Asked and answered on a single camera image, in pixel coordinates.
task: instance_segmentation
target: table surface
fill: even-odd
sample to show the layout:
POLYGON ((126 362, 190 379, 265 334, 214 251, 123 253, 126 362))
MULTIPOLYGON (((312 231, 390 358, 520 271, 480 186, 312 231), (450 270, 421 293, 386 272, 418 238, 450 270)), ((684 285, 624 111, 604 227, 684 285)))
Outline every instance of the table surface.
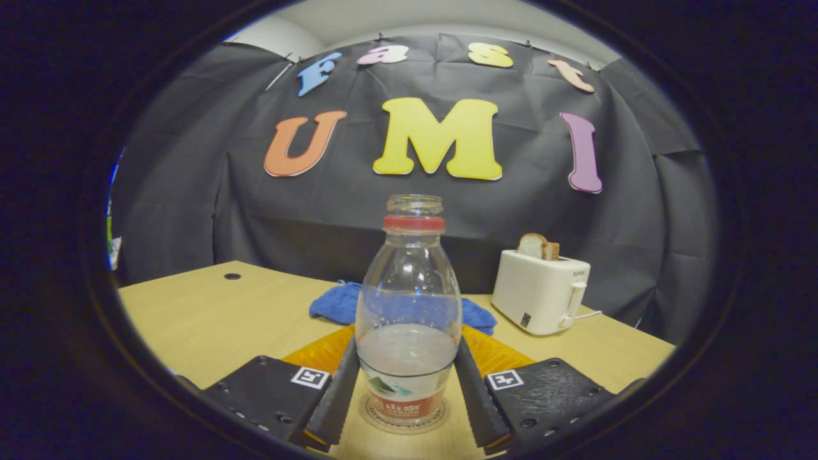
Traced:
MULTIPOLYGON (((119 295, 155 356, 204 389, 255 356, 283 358, 341 328, 308 314, 312 301, 332 286, 236 261, 127 286, 119 295), (241 278, 228 280, 226 273, 241 278)), ((561 358, 612 393, 649 376, 674 350, 603 314, 577 320, 552 336, 532 336, 495 309, 490 295, 464 297, 492 312, 498 321, 495 339, 536 361, 561 358)), ((582 306, 580 314, 591 311, 582 306)), ((418 435, 390 434, 363 418, 359 407, 366 390, 359 375, 341 442, 330 455, 485 458, 475 447, 455 372, 444 396, 448 420, 418 435)))

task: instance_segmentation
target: toaster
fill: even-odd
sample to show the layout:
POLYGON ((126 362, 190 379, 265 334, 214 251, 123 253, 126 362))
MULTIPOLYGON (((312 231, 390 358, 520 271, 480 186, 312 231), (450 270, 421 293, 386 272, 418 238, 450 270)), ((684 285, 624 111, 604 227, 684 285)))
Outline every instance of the toaster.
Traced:
POLYGON ((533 335, 564 331, 573 325, 590 273, 591 265, 581 260, 542 260, 504 250, 492 304, 533 335))

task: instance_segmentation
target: coaster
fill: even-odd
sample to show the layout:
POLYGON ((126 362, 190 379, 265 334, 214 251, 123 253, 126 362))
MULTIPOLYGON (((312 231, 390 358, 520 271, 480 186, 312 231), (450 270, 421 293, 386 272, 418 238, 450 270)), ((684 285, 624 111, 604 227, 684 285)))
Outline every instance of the coaster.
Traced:
POLYGON ((369 395, 361 398, 360 409, 361 415, 367 422, 369 422, 370 425, 379 430, 393 433, 395 435, 419 435, 420 433, 426 433, 441 426, 443 422, 449 418, 448 401, 446 401, 446 398, 443 398, 440 406, 436 411, 434 411, 429 420, 419 425, 398 425, 397 423, 392 423, 389 420, 382 418, 380 414, 375 411, 375 408, 372 407, 372 402, 370 401, 369 395))

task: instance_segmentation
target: letter m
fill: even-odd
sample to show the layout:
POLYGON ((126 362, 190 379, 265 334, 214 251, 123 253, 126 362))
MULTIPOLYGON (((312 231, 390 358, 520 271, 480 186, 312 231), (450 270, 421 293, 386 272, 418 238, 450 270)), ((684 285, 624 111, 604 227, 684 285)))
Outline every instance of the letter m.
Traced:
POLYGON ((372 168, 378 174, 409 174, 415 162, 407 156, 411 141, 420 164, 428 174, 438 170, 449 147, 455 155, 446 170, 458 178, 498 180, 503 168, 494 160, 492 117, 497 106, 489 101, 458 101, 442 122, 434 118, 417 97, 401 97, 384 102, 389 112, 384 154, 372 168))

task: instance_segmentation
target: clear plastic bottle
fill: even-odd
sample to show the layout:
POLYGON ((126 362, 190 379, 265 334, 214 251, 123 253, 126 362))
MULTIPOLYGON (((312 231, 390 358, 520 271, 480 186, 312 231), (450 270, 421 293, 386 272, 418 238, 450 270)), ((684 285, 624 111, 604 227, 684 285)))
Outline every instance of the clear plastic bottle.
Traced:
POLYGON ((429 420, 461 339, 463 308, 440 246, 439 197, 392 195, 386 242, 358 297, 355 340, 373 408, 398 425, 429 420))

